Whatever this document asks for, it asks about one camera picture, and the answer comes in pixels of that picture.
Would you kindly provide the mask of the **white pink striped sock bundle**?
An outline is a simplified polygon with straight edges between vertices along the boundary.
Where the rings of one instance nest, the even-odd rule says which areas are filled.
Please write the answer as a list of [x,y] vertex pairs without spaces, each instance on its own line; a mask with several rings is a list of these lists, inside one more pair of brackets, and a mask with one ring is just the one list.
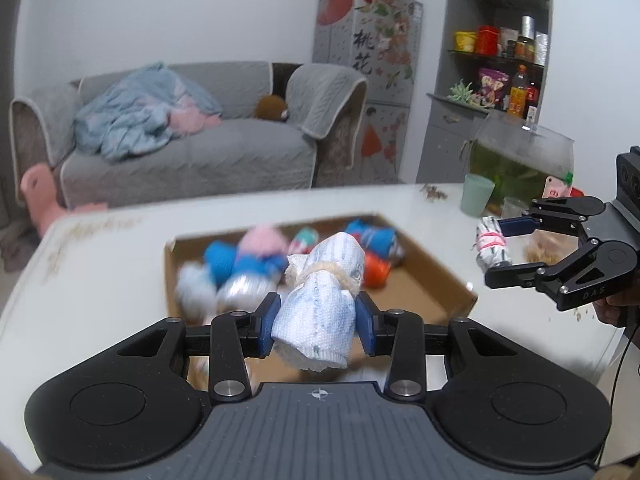
[[484,273],[493,268],[512,266],[506,238],[495,217],[483,217],[475,230],[476,263]]

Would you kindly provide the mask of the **clear plastic bag bundle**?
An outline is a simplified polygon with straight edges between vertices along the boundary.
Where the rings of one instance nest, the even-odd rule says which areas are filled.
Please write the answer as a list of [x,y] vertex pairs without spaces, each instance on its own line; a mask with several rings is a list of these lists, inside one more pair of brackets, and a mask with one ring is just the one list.
[[254,272],[233,274],[217,292],[217,313],[254,312],[265,296],[276,292],[278,282]]

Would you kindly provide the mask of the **orange plastic bag bundle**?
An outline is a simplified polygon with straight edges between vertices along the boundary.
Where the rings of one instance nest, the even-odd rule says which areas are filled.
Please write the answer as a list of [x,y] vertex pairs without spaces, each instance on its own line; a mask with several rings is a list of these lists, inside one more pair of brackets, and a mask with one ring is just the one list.
[[362,284],[370,289],[381,289],[386,286],[392,264],[375,255],[373,252],[364,254],[364,270]]

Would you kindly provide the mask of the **white blue striped sock bundle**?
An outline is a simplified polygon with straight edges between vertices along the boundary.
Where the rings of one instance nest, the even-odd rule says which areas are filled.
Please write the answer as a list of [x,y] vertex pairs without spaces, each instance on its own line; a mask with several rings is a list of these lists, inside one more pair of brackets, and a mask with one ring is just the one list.
[[290,291],[272,326],[283,362],[312,372],[347,366],[363,270],[364,250],[346,232],[322,240],[308,255],[288,257]]

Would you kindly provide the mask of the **pink fluffy sock bundle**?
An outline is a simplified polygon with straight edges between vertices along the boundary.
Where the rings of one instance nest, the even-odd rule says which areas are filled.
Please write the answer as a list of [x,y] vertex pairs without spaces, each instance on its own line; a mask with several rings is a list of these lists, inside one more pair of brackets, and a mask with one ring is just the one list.
[[254,226],[249,229],[238,244],[238,255],[267,258],[288,254],[290,242],[276,226]]

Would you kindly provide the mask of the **white mesh bundle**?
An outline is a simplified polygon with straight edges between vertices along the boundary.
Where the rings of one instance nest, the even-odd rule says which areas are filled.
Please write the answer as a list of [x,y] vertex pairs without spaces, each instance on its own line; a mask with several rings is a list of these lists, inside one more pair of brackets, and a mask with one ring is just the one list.
[[206,324],[217,313],[217,287],[205,264],[187,262],[179,269],[174,296],[189,322]]

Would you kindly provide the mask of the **teal pink sock bundle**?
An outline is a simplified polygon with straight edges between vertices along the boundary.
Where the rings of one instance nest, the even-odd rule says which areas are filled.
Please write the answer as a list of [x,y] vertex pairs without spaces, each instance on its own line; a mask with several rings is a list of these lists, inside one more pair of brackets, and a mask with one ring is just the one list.
[[288,245],[290,255],[308,255],[319,243],[320,235],[310,226],[301,228]]

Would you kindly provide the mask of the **green plastic cup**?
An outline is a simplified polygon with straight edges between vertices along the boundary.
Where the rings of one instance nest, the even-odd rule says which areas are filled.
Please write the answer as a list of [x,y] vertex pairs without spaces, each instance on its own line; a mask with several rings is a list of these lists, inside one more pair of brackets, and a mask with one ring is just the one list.
[[495,183],[491,180],[478,174],[467,174],[463,183],[461,211],[470,217],[480,217],[485,211],[494,188]]

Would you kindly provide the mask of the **glass fish tank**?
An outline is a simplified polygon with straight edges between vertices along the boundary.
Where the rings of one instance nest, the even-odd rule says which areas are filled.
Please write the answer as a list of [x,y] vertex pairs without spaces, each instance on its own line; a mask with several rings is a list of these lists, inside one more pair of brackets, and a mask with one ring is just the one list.
[[494,182],[488,210],[498,214],[507,197],[526,204],[541,198],[550,177],[572,185],[574,141],[534,122],[491,112],[473,140],[469,172]]

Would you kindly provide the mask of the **grey shelf cabinet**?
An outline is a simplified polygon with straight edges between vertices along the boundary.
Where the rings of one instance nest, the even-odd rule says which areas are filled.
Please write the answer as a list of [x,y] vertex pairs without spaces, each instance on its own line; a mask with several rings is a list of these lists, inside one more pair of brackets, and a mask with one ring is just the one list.
[[550,21],[551,0],[446,0],[418,182],[463,180],[475,133],[508,109],[517,72],[540,99]]

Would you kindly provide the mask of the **grey sofa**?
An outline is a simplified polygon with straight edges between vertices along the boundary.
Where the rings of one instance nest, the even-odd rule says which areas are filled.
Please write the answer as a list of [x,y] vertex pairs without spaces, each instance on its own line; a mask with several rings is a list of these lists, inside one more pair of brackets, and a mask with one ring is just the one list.
[[67,208],[332,184],[352,168],[367,81],[331,64],[153,63],[15,98],[14,176],[48,168]]

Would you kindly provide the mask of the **brown plush toy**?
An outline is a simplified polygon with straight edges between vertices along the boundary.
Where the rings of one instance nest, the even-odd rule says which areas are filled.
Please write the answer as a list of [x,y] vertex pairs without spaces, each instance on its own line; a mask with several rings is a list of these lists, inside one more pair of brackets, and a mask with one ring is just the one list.
[[270,120],[270,122],[286,122],[288,120],[288,104],[275,94],[263,96],[256,104],[254,116],[260,120]]

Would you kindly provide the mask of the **pink cushion on sofa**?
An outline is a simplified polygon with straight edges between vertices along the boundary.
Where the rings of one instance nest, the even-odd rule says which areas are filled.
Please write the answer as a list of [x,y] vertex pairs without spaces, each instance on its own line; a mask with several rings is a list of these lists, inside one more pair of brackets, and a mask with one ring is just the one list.
[[190,136],[202,130],[218,127],[221,123],[219,115],[206,115],[198,108],[185,108],[173,110],[169,114],[168,127],[177,136]]

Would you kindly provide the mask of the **decorated grey refrigerator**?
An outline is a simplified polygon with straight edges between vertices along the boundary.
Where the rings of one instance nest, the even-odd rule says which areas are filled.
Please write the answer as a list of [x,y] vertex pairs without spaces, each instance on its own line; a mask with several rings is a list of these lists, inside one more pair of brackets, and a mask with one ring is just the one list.
[[312,60],[349,66],[368,81],[354,166],[341,184],[398,181],[422,18],[423,4],[416,0],[319,0]]

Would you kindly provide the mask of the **pink plastic stool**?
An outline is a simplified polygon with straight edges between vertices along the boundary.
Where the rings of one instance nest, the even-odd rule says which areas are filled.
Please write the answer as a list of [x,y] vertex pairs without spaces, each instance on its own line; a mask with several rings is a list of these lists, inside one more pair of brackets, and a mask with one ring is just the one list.
[[58,219],[70,214],[107,210],[107,204],[85,204],[67,209],[58,202],[58,188],[51,169],[40,162],[31,166],[22,177],[20,191],[25,199],[30,220],[40,238]]

